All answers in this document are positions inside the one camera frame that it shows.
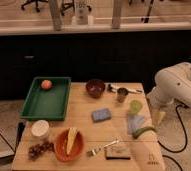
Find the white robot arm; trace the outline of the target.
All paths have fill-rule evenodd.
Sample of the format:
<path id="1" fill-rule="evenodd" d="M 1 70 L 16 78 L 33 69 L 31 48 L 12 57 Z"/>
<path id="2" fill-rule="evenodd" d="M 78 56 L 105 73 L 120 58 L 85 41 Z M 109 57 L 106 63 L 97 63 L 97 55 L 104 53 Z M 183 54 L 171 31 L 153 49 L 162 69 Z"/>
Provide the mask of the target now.
<path id="1" fill-rule="evenodd" d="M 163 108 L 175 99 L 191 108 L 191 63 L 179 64 L 159 70 L 155 75 L 155 86 L 147 94 L 153 107 L 152 121 L 157 127 L 165 116 Z"/>

